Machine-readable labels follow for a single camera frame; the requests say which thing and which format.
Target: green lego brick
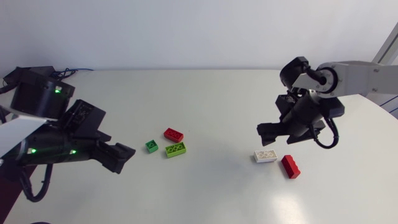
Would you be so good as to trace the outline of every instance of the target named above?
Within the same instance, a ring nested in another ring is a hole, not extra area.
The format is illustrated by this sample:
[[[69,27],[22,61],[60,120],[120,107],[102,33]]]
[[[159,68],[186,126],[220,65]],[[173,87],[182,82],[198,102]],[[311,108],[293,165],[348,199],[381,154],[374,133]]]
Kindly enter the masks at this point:
[[[153,153],[159,148],[154,140],[147,142],[145,145],[147,146],[149,153]]]
[[[186,153],[187,148],[184,145],[184,142],[180,142],[171,146],[166,147],[167,158],[178,156],[179,154]]]

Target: white lego brick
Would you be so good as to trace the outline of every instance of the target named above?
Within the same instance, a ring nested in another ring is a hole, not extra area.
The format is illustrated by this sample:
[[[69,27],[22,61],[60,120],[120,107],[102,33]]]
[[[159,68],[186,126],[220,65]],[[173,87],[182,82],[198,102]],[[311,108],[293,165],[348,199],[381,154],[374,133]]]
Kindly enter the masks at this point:
[[[254,159],[256,162],[274,162],[278,159],[274,150],[254,151]]]

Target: cable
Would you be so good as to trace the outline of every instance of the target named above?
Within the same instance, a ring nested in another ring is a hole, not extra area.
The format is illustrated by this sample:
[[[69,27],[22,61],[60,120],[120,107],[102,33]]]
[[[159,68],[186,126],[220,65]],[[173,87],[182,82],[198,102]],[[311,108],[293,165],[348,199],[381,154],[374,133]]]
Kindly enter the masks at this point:
[[[335,122],[333,121],[333,119],[325,119],[326,124],[328,124],[329,128],[331,129],[331,131],[333,132],[333,142],[332,144],[330,144],[329,146],[326,146],[324,144],[322,144],[319,140],[318,140],[318,136],[315,134],[315,130],[313,128],[313,125],[310,125],[308,128],[310,129],[310,133],[312,135],[313,140],[322,148],[324,149],[331,149],[333,147],[335,147],[338,143],[338,139],[339,139],[339,135],[338,135],[338,130],[336,127]]]
[[[19,182],[21,183],[22,189],[28,200],[30,200],[31,202],[39,202],[44,198],[45,194],[47,193],[47,190],[49,189],[51,173],[52,173],[52,164],[47,164],[47,167],[45,168],[44,180],[42,181],[43,183],[42,188],[40,189],[40,192],[38,192],[36,196],[33,196],[32,184],[25,170],[22,170],[22,175],[19,178]]]
[[[72,76],[73,74],[75,74],[79,70],[94,71],[93,69],[89,69],[89,68],[73,68],[73,69],[66,68],[64,71],[55,71],[55,72],[53,72],[51,74],[51,77],[56,79],[56,80],[58,80],[58,81],[62,81],[64,78],[68,78],[68,77]]]
[[[398,108],[393,109],[393,110],[390,111],[389,113],[392,113],[392,112],[394,112],[394,111],[396,111],[396,110],[398,110]]]
[[[10,85],[6,85],[6,86],[0,88],[0,94],[7,93],[8,91],[13,90],[17,86],[18,86],[18,82],[10,84]]]
[[[6,115],[4,115],[4,111],[3,111],[2,108],[0,108],[0,120],[1,120],[1,123],[2,123],[2,124],[4,124],[5,122],[7,122],[7,121],[6,121]]]
[[[388,103],[388,102],[390,102],[391,100],[394,100],[394,99],[396,99],[398,96],[396,96],[396,97],[393,97],[393,98],[391,98],[390,100],[387,100],[385,103],[383,103],[383,104],[381,104],[381,105],[379,105],[379,106],[383,106],[383,105],[385,105],[386,103]]]

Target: white table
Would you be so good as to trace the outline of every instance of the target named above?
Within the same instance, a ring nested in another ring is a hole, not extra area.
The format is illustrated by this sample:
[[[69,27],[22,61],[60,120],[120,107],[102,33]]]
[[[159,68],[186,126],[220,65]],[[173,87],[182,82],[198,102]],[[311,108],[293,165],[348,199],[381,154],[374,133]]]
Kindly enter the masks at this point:
[[[340,98],[339,144],[261,146],[256,127],[278,122],[286,89],[275,70],[79,72],[65,80],[107,112],[100,130],[137,149],[120,175],[96,161],[54,166],[43,201],[21,194],[6,223],[397,223],[398,121],[362,96]],[[167,159],[162,135],[184,133],[187,153]],[[148,154],[154,139],[159,150]],[[331,133],[322,131],[328,144]],[[256,164],[255,150],[277,162]],[[301,174],[288,179],[291,154]],[[44,166],[32,176],[39,190]]]

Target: lego brick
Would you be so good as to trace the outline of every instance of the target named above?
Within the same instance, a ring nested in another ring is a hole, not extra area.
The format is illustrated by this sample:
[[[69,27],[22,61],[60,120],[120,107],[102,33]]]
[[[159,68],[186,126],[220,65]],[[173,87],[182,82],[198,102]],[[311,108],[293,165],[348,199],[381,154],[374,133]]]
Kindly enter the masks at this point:
[[[171,128],[167,128],[167,130],[164,132],[164,137],[173,141],[173,142],[180,142],[184,138],[184,135],[176,130],[173,130]]]
[[[274,162],[278,157],[274,150],[258,150],[254,151],[254,159],[256,162]]]
[[[149,153],[153,153],[154,151],[156,151],[159,148],[157,146],[155,140],[151,140],[151,141],[147,142],[145,145],[147,146]]]
[[[286,173],[290,179],[294,179],[300,175],[301,172],[299,171],[299,168],[297,167],[291,155],[284,156],[282,159],[282,164],[284,165]]]
[[[167,158],[178,156],[180,154],[186,153],[187,148],[184,145],[184,142],[180,142],[171,146],[166,147]]]

